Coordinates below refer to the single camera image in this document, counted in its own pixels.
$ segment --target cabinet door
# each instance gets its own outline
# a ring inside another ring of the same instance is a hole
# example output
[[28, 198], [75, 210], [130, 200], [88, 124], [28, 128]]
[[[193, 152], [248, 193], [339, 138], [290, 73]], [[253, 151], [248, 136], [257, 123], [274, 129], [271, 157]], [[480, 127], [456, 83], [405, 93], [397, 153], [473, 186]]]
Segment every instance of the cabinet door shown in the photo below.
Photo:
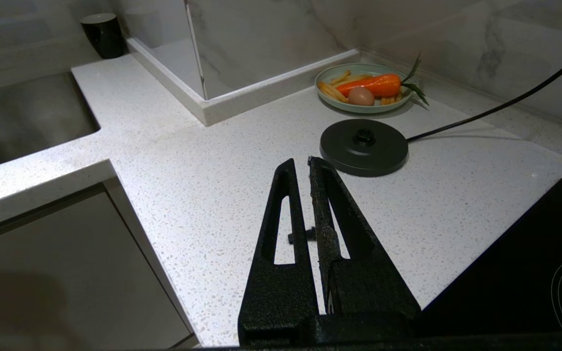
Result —
[[0, 350], [163, 349], [190, 332], [106, 193], [0, 228]]

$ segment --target brown egg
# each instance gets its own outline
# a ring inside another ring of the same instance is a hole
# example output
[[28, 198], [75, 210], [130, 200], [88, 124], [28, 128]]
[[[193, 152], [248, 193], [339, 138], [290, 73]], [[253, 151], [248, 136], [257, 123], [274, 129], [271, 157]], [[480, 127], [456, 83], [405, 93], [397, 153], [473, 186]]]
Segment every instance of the brown egg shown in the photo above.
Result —
[[353, 105], [373, 106], [374, 95], [365, 87], [356, 87], [348, 93], [348, 103]]

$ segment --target kitchen sink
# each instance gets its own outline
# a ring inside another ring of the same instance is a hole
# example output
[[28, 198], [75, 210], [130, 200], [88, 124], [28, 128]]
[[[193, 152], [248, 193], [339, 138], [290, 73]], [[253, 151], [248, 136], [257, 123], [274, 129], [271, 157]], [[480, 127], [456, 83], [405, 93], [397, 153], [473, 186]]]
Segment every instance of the kitchen sink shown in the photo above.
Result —
[[0, 164], [98, 129], [71, 73], [0, 88]]

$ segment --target white speckled countertop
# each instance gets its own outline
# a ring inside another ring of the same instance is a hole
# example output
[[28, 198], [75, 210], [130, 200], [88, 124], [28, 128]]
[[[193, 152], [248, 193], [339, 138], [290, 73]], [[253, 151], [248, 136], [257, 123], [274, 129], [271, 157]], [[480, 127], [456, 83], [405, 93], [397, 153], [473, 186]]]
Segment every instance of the white speckled countertop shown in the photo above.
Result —
[[[295, 159], [313, 225], [306, 161], [319, 155], [322, 131], [349, 117], [310, 88], [206, 128], [131, 56], [74, 74], [102, 129], [0, 165], [0, 208], [9, 195], [62, 176], [75, 182], [65, 175], [108, 158], [201, 344], [236, 345], [274, 169]], [[411, 136], [467, 117], [430, 102], [380, 120]], [[562, 155], [477, 121], [410, 144], [394, 174], [341, 177], [424, 307], [562, 177]], [[290, 232], [288, 220], [280, 232]], [[310, 251], [315, 267], [314, 243]]]

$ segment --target cup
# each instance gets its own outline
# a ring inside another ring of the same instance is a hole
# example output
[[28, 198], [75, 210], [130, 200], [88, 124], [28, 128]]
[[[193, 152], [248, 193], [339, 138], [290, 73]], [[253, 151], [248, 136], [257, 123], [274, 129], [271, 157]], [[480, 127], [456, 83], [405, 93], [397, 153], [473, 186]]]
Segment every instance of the cup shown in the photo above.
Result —
[[103, 59], [113, 59], [125, 52], [125, 39], [120, 32], [116, 14], [100, 13], [85, 16], [80, 20], [92, 47]]

